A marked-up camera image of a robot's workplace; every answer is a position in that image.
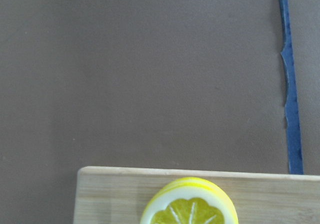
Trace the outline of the yellow lemon slice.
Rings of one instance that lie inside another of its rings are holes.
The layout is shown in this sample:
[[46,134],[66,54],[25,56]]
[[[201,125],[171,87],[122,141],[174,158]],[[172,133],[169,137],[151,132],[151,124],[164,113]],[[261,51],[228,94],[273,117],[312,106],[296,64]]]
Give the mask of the yellow lemon slice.
[[216,184],[195,177],[177,179],[146,205],[141,224],[237,224],[236,208]]

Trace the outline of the wooden cutting board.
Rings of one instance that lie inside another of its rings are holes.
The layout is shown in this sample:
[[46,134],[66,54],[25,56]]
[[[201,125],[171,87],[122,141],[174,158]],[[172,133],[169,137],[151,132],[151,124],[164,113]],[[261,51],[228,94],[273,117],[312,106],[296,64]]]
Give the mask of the wooden cutting board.
[[73,221],[138,224],[149,200],[182,177],[200,177],[222,188],[241,224],[320,221],[319,176],[94,166],[78,171]]

